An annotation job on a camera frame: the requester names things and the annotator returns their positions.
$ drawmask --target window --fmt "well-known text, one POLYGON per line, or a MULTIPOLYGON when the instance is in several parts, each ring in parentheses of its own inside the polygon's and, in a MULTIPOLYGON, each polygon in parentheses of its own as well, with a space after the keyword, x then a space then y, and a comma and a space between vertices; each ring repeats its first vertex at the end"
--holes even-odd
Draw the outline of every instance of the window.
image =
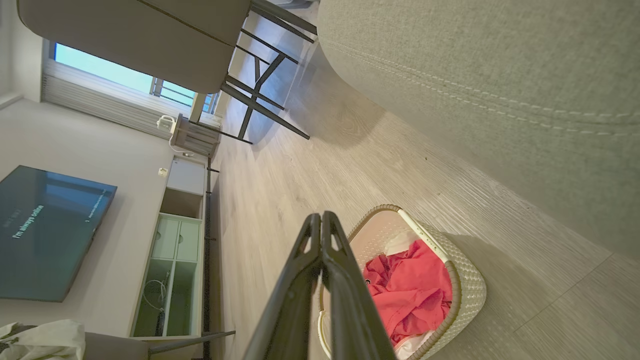
MULTIPOLYGON (((195 93, 191 90, 62 44, 52 46, 51 58, 59 63, 75 67, 135 90, 164 97, 189 107, 193 104, 195 93)), ((207 95, 202 111, 213 113, 216 98, 217 94, 207 95)))

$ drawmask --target sky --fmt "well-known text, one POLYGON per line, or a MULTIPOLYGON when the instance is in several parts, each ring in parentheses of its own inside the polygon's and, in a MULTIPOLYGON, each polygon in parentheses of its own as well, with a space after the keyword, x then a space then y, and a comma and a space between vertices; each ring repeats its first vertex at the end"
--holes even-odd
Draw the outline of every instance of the sky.
MULTIPOLYGON (((55 60, 147 94, 151 90, 151 81, 153 79, 151 75, 143 74, 122 65, 83 53, 82 51, 71 47, 56 44, 55 60)), ((188 106, 193 103, 193 99, 189 98, 193 98, 195 96, 193 91, 168 81, 163 83, 163 87, 164 88, 160 93, 161 95, 188 106)))

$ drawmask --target white electric cord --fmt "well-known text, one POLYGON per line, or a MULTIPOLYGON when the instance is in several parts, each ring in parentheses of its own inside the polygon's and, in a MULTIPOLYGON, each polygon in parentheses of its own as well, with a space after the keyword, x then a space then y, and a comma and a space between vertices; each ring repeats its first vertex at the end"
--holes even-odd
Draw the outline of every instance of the white electric cord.
MULTIPOLYGON (((162 115, 162 116, 160 117, 160 120, 158 120, 158 122, 157 122, 158 126, 160 125, 160 121, 161 121, 161 120, 169 120, 169 121, 171 121, 171 122, 174 122, 174 123, 175 123, 175 118, 173 118, 173 117, 171 117, 171 116, 169 116, 169 115, 162 115)), ((185 155, 185 156, 193 156, 193 155, 195 155, 192 151, 180 151, 180 150, 176 150, 176 149, 171 145, 171 141, 173 140, 173 136, 174 136, 174 135, 175 135, 175 130, 173 131, 173 133, 171 134, 171 137, 169 138, 169 147, 171 148, 171 150, 173 150, 173 151, 175 151, 175 152, 177 152, 177 153, 179 153, 179 154, 183 154, 183 155, 185 155)))
MULTIPOLYGON (((151 282, 157 282, 158 284, 160 284, 160 296, 158 297, 158 301, 160 301, 160 304, 164 304, 164 296, 165 296, 164 293, 166 293, 166 286, 160 280, 150 280, 150 281, 147 281, 147 283, 145 284, 145 289, 147 289, 147 285, 149 285, 149 283, 151 282)), ((153 307, 154 309, 160 312, 163 312, 164 311, 163 307, 160 307, 160 308, 155 307, 149 302, 149 300, 147 300, 147 296, 145 295, 145 289, 142 290, 142 298, 145 299, 145 301, 147 302, 147 304, 149 304, 150 307, 153 307)))

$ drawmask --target red garment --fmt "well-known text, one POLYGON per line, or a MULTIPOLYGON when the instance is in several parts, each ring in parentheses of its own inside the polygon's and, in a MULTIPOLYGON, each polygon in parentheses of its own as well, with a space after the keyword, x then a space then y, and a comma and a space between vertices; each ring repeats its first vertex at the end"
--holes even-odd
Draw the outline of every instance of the red garment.
POLYGON ((407 336, 436 330, 449 313, 449 273, 422 240, 405 252, 371 260, 362 275, 393 346, 407 336))

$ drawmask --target flat screen tv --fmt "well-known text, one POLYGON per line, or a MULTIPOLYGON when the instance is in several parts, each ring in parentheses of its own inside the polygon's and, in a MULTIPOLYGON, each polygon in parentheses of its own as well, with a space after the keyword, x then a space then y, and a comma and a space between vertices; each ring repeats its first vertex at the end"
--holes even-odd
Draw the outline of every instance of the flat screen tv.
POLYGON ((117 187, 19 166, 0 182, 0 298, 61 302, 117 187))

